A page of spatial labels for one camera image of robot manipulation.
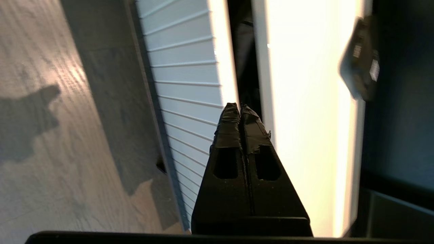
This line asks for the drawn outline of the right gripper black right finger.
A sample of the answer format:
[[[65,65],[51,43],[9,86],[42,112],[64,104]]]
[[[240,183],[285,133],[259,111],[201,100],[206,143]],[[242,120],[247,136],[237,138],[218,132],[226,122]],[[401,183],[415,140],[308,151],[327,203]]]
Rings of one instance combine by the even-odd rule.
[[[260,117],[248,105],[240,111],[245,173],[251,213],[243,219],[250,235],[312,237],[310,218],[291,183]]]

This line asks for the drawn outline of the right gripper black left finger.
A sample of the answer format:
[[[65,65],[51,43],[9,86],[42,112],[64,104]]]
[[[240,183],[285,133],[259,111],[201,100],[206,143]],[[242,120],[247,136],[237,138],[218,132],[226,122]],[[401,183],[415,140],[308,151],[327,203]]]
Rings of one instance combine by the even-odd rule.
[[[236,103],[223,109],[191,217],[194,235],[238,235],[250,215],[245,185],[240,113]]]

